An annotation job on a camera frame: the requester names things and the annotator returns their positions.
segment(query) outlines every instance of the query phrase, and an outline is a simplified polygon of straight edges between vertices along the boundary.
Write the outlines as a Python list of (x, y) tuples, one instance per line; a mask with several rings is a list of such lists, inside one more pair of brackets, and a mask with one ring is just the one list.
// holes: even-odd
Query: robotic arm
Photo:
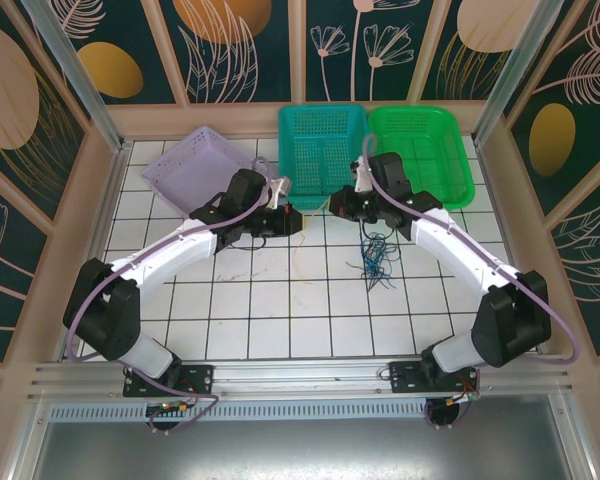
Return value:
[[(331, 196), (330, 211), (351, 221), (376, 223), (384, 220), (407, 240), (424, 248), (440, 260), (475, 295), (482, 296), (476, 321), (466, 334), (452, 336), (429, 346), (422, 352), (421, 370), (431, 384), (447, 374), (467, 366), (483, 363), (501, 367), (515, 357), (546, 341), (551, 336), (549, 315), (524, 293), (498, 274), (506, 271), (518, 278), (543, 300), (547, 300), (547, 285), (535, 271), (521, 274), (484, 248), (476, 248), (497, 265), (490, 267), (475, 249), (469, 248), (450, 234), (455, 222), (442, 204), (428, 192), (413, 193), (395, 153), (385, 153), (369, 159), (369, 172), (361, 160), (352, 164), (356, 186), (346, 186)], [(437, 219), (442, 228), (427, 218), (410, 215), (388, 203), (372, 189), (369, 175), (398, 202)]]
[[(182, 235), (196, 226), (213, 225), (246, 212), (260, 198), (265, 178), (253, 170), (239, 170), (226, 192), (219, 193), (206, 205), (193, 211), (174, 232), (145, 249), (105, 265), (98, 259), (86, 262), (79, 274), (64, 316), (67, 328), (87, 296), (113, 272), (131, 264), (131, 269), (115, 279), (91, 302), (76, 333), (107, 360), (120, 360), (139, 369), (161, 385), (173, 388), (181, 380), (181, 361), (171, 351), (140, 330), (140, 303), (153, 290), (187, 266), (215, 255), (237, 241), (243, 233), (253, 237), (289, 236), (303, 227), (302, 214), (290, 204), (278, 205), (291, 182), (279, 178), (271, 182), (265, 205), (243, 221), (225, 228)], [(180, 237), (157, 249), (138, 265), (135, 259), (155, 250), (165, 240)]]

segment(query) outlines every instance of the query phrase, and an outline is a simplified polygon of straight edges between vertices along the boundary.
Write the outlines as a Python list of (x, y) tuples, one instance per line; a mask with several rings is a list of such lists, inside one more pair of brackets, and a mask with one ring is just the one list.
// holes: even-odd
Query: plastic basket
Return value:
[(414, 192), (428, 191), (446, 209), (466, 207), (475, 196), (469, 161), (456, 119), (437, 107), (382, 107), (369, 115), (376, 153), (396, 152)]
[(252, 159), (209, 127), (200, 127), (145, 168), (151, 190), (183, 218), (225, 192), (240, 168)]
[(359, 105), (285, 107), (279, 115), (280, 175), (292, 181), (289, 202), (319, 208), (343, 185), (353, 185), (349, 165), (369, 133)]

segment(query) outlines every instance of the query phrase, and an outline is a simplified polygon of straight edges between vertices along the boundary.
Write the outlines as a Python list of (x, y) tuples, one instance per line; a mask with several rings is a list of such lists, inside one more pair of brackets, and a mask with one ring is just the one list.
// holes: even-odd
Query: metal plate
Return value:
[[(211, 393), (213, 385), (213, 365), (183, 365), (180, 370), (180, 383), (174, 388), (190, 388), (189, 382), (197, 393)], [(147, 383), (136, 374), (126, 374), (122, 395), (127, 398), (173, 397)]]
[(457, 374), (447, 375), (435, 386), (431, 385), (422, 373), (419, 360), (391, 362), (389, 376), (393, 393), (462, 393), (464, 385), (459, 376), (478, 390), (478, 372), (472, 367), (463, 368)]

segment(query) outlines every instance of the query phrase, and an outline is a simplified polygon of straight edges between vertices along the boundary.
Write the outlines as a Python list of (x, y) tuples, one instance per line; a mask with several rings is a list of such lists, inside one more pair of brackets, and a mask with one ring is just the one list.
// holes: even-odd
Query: teal basket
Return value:
[(382, 107), (369, 115), (376, 153), (396, 152), (415, 193), (427, 191), (447, 210), (473, 201), (475, 186), (458, 123), (437, 107)]
[(291, 179), (288, 200), (315, 210), (344, 185), (353, 185), (351, 162), (369, 133), (359, 105), (285, 107), (279, 115), (280, 175)]

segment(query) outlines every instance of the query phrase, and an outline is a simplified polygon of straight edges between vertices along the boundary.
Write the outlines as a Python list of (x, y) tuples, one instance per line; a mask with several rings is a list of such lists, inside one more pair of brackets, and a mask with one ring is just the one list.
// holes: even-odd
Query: white grid floor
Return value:
[[(136, 142), (104, 259), (129, 255), (171, 232), (181, 219), (140, 177), (177, 142)], [(276, 139), (233, 140), (277, 170)], [(468, 138), (468, 154), (475, 157)], [(453, 213), (487, 250), (507, 261), (478, 161), (471, 205)], [(384, 231), (368, 226), (367, 231)], [(399, 261), (391, 284), (366, 290), (359, 225), (315, 215), (290, 238), (259, 250), (226, 249), (162, 285), (141, 306), (142, 329), (183, 360), (401, 355), (471, 328), (478, 299), (427, 252), (393, 234)], [(244, 238), (236, 246), (258, 247)], [(83, 353), (89, 353), (88, 346)]]

